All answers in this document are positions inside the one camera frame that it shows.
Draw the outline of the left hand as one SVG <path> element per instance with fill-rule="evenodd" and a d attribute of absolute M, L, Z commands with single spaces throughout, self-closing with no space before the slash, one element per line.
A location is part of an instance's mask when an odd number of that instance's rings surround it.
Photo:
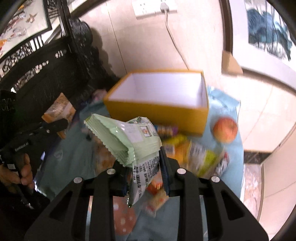
<path fill-rule="evenodd" d="M 28 154 L 23 154 L 21 157 L 23 159 L 21 178 L 17 174 L 10 171 L 8 168 L 1 165 L 1 183 L 3 183 L 5 186 L 11 186 L 12 184 L 22 184 L 27 186 L 30 190 L 33 190 L 35 188 L 35 183 L 33 180 L 30 158 Z"/>

